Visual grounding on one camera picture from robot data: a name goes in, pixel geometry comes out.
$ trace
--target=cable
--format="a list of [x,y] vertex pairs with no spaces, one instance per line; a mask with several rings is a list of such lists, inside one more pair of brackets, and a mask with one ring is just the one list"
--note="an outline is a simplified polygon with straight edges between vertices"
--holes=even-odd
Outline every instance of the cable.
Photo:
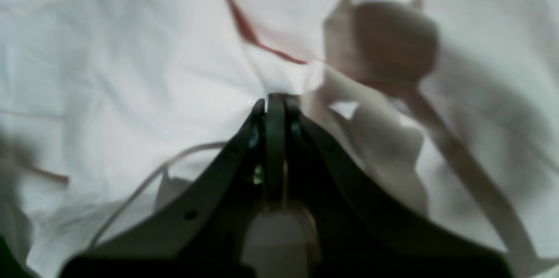
[[205,151],[205,150],[208,150],[208,149],[223,148],[226,144],[227,144],[226,141],[216,141],[214,143],[195,145],[193,147],[185,149],[184,151],[181,151],[180,153],[178,153],[177,155],[175,155],[174,157],[172,157],[168,161],[165,161],[162,165],[160,165],[157,169],[155,169],[155,171],[153,171],[150,175],[148,175],[148,177],[144,180],[144,182],[142,182],[140,184],[140,186],[138,186],[138,188],[134,191],[134,193],[132,193],[132,195],[130,195],[130,197],[128,197],[128,199],[124,203],[122,203],[122,205],[120,205],[120,207],[118,207],[114,211],[114,213],[106,220],[106,222],[103,224],[103,226],[100,227],[100,229],[97,231],[95,236],[90,241],[88,249],[90,250],[97,245],[97,242],[99,241],[100,237],[107,231],[107,229],[110,227],[110,225],[124,212],[124,210],[126,210],[126,208],[128,208],[128,206],[130,206],[130,204],[132,204],[132,202],[135,199],[138,198],[138,196],[141,195],[141,193],[157,177],[159,177],[159,175],[166,172],[169,169],[170,166],[174,165],[175,163],[177,163],[179,160],[183,159],[184,157],[187,157],[187,156],[189,156],[191,154],[194,154],[198,151]]

